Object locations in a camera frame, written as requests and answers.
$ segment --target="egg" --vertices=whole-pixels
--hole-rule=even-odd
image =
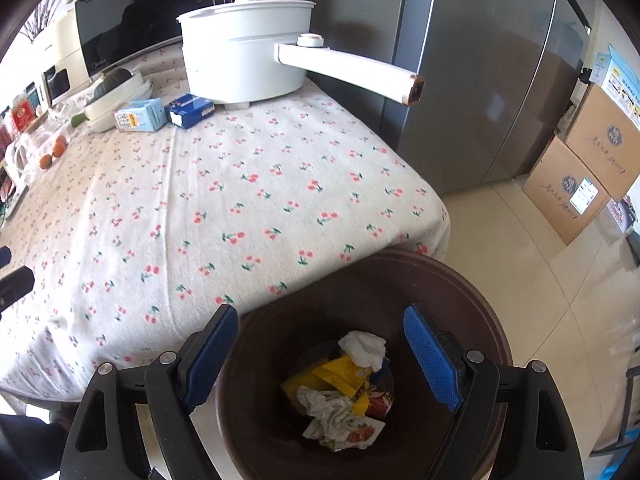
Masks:
[[[51,155],[44,155],[40,159],[40,167],[43,170],[46,170],[47,168],[50,168],[52,164],[53,164],[53,159],[51,158]]]
[[[55,158],[60,158],[62,154],[65,153],[65,150],[66,146],[64,144],[62,144],[61,142],[56,142],[53,146],[53,149],[51,150],[51,155],[53,155]]]

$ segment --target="cherry print tablecloth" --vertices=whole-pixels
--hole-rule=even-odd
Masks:
[[[161,57],[146,69],[156,94],[183,94],[180,63]],[[14,256],[1,275],[36,279],[0,322],[0,388],[78,400],[98,364],[146,364],[221,303],[246,312],[390,245],[441,258],[449,218],[307,82],[187,131],[79,128],[0,237]]]

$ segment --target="metal screw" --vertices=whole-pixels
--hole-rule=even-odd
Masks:
[[[177,355],[175,354],[175,352],[165,352],[160,355],[160,362],[163,365],[170,365],[175,361],[176,357]]]
[[[466,358],[472,363],[481,363],[484,361],[484,355],[482,355],[482,352],[478,350],[470,350],[466,353]]]
[[[534,372],[538,372],[539,374],[541,374],[542,372],[546,372],[546,365],[542,361],[538,361],[537,359],[534,359],[531,362],[531,368],[533,368]]]
[[[111,363],[102,363],[100,366],[98,366],[98,373],[100,375],[110,374],[112,370],[113,365]]]

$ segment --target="trash can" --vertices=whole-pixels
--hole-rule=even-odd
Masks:
[[[452,415],[438,403],[404,338],[402,314],[420,303],[465,349],[511,365],[500,322],[482,295],[446,265],[402,249],[383,250],[242,316],[219,381],[226,448],[247,480],[422,480]],[[309,348],[350,330],[386,339],[394,404],[386,427],[365,450],[331,452],[302,437],[309,420],[280,383]],[[506,409],[496,404],[476,478],[493,463]]]

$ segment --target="person's leg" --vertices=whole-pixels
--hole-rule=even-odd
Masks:
[[[0,415],[0,471],[8,480],[43,479],[60,470],[67,431],[24,415]]]

